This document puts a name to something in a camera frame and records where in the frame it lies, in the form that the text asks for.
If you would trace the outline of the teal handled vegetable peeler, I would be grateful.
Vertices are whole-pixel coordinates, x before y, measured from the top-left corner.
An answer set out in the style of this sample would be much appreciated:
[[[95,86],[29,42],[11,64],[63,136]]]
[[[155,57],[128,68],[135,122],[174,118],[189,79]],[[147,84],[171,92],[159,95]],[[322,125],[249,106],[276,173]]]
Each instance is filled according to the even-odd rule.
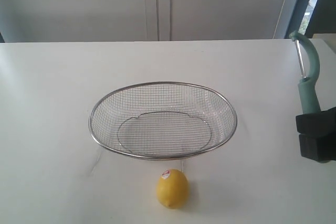
[[[302,114],[322,111],[316,93],[316,83],[320,74],[319,55],[313,43],[298,31],[294,31],[289,38],[295,43],[298,54],[301,79],[298,91]]]

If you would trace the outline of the yellow lemon with sticker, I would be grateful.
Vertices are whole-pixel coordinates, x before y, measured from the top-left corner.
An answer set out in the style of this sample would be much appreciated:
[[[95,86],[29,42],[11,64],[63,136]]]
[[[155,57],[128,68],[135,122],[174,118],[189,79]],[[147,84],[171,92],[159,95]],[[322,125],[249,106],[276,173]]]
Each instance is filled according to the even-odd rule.
[[[156,185],[156,198],[168,209],[182,208],[188,200],[189,192],[189,182],[178,169],[164,171]]]

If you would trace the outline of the white side table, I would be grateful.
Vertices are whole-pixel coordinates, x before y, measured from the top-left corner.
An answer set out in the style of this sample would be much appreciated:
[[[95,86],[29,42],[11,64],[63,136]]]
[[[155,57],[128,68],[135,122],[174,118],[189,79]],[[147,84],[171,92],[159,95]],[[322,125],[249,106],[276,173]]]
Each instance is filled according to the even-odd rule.
[[[322,39],[336,53],[336,34],[314,34],[314,39]]]

